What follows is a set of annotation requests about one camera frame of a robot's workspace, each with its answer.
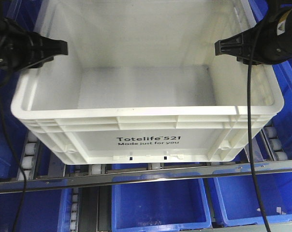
blue storage bin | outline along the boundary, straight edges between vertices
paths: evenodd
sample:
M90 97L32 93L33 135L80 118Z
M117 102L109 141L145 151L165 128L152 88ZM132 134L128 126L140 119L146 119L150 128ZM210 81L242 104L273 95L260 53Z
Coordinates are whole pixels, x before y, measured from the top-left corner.
M12 231L21 193L0 195L0 231ZM72 189L27 192L17 232L68 232Z
M15 19L27 30L33 30L42 0L14 0L3 2L4 15ZM0 71L0 81L5 76ZM11 113L11 102L16 88L19 74L15 73L10 81L0 89L1 100L4 108L5 121L8 134L17 154L21 154L27 129ZM15 177L17 164L4 138L0 118L0 178Z
M292 220L292 173L258 175L270 223ZM263 224L250 175L209 179L216 222L225 227Z
M210 226L202 179L112 187L113 232L167 232Z
M259 21L267 11L265 0L249 0L252 11ZM277 129L278 138L282 142L282 148L292 160L292 59L273 66L281 88L285 105L273 119L273 125Z

metal frame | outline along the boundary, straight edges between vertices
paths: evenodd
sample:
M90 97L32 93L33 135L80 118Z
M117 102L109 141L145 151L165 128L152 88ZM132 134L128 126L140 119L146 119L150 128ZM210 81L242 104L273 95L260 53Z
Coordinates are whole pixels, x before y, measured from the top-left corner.
M266 161L256 163L255 166L257 174L292 172L292 160ZM145 170L143 168L142 170L112 170L98 175L89 175L87 171L65 177L48 178L47 176L39 176L27 182L27 191L250 174L248 163L200 167L188 165L187 167L163 168L160 170ZM12 179L11 181L0 182L0 193L21 192L22 188L23 181Z

white roller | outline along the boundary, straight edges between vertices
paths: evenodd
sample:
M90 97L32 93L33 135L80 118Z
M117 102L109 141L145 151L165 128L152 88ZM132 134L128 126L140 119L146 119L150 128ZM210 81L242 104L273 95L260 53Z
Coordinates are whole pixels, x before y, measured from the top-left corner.
M38 138L31 131L29 131L28 142L29 143L36 143L37 141L38 141Z
M270 127L272 125L272 120L269 120L268 123L265 125L266 127Z
M28 156L33 156L35 154L36 143L28 143L25 146L25 154Z
M25 170L25 175L26 175L26 179L29 180L29 176L30 176L30 170ZM24 176L22 175L22 173L20 172L18 175L18 179L17 180L24 180Z
M71 221L70 230L75 230L75 229L76 229L76 221Z
M91 173L93 175L101 174L101 165L100 164L92 164Z
M151 169L152 170L161 169L161 164L160 163L151 163Z
M74 195L72 196L72 201L73 201L74 203L78 202L78 194L74 194Z
M33 156L24 157L21 166L23 169L31 169L33 167Z
M286 152L278 151L278 152L276 152L276 156L277 156L277 159L279 161L281 161L281 160L288 160L288 156L287 156L287 153Z
M77 203L72 204L72 211L77 211Z
M279 139L271 139L270 142L274 151L278 151L282 149L282 144Z
M275 138L277 136L277 131L275 127L265 127L264 131L270 139Z
M72 212L71 213L71 221L76 221L77 220L77 213L76 212Z
M73 194L78 194L78 188L73 188Z

black wire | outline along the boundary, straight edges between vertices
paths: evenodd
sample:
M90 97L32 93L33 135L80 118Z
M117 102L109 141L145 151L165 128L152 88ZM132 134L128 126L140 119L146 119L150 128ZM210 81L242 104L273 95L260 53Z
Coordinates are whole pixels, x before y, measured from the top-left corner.
M17 225L17 222L18 222L18 218L20 216L20 211L21 211L21 208L22 208L22 205L24 203L24 198L25 198L25 193L26 193L26 189L27 189L27 177L26 177L26 174L24 172L24 169L22 168L20 162L19 162L19 159L18 159L18 155L15 151L15 149L13 148L13 145L12 145L12 142L11 142L11 139L9 138L9 135L8 135L8 132L7 132L7 127L6 127L6 122L5 122L5 117L4 117L4 109L3 109L3 104L2 104L2 99L1 99L1 96L0 96L0 116L1 116L1 124L2 124L2 128L3 128L3 134L4 134L4 137L5 137L5 140L6 140L6 143L7 145L9 146L11 152L12 152L12 155L24 177L24 186L23 186L23 190L22 190L22 195L21 195L21 199L20 199L20 202L19 202L19 206L18 206L18 210L16 212L16 216L15 216L15 219L14 219L14 223L13 223L13 228L12 228L12 232L15 232L16 231L16 225Z
M250 54L249 64L248 64L248 76L247 76L248 146L249 146L249 161L250 161L251 175L252 175L254 187L256 190L256 195L257 195L259 207L260 207L262 218L263 218L263 221L264 221L264 224L266 227L266 231L271 232L271 229L270 229L270 226L268 224L267 217L266 217L265 207L264 207L262 197L261 197L261 192L260 192L260 188L259 188L259 184L258 184L256 170L254 167L254 158L253 158L253 151L252 151L252 132L251 132L251 93L250 93L251 70L252 70L253 57L254 57L254 52L256 49L258 37L261 33L261 30L263 28L264 23L265 23L265 20L263 20L261 22L260 26L257 29L256 35L254 38L254 42L253 42L253 46L252 46L252 50L251 50L251 54Z

plastic storage bin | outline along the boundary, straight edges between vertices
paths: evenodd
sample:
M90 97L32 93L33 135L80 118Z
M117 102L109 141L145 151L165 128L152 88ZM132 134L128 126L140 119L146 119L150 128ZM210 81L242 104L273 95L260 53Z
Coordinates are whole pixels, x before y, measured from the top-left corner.
M292 173L258 175L270 223L292 220ZM216 222L223 226L263 224L252 177L209 179Z
M21 194L0 195L0 231L12 231ZM17 232L68 232L72 189L27 192Z
M114 232L166 232L210 226L202 179L112 186Z
M264 0L250 0L253 12L258 20L261 20L267 11L267 3ZM282 148L292 160L292 59L274 66L277 79L285 100L282 111L273 118L278 138L282 142Z
M247 144L247 66L214 42L249 28L245 0L46 0L37 31L68 56L22 73L12 112L64 163L230 161ZM283 106L252 75L253 135Z
M4 1L3 13L7 17L16 20L25 29L33 30L41 2L41 0ZM4 78L4 76L5 73L0 71L0 79ZM27 129L12 115L10 111L10 105L18 78L19 75L14 74L7 85L0 89L0 95L4 108L8 134L17 154L21 154ZM17 164L15 163L12 153L6 143L0 117L0 178L15 177L16 172Z

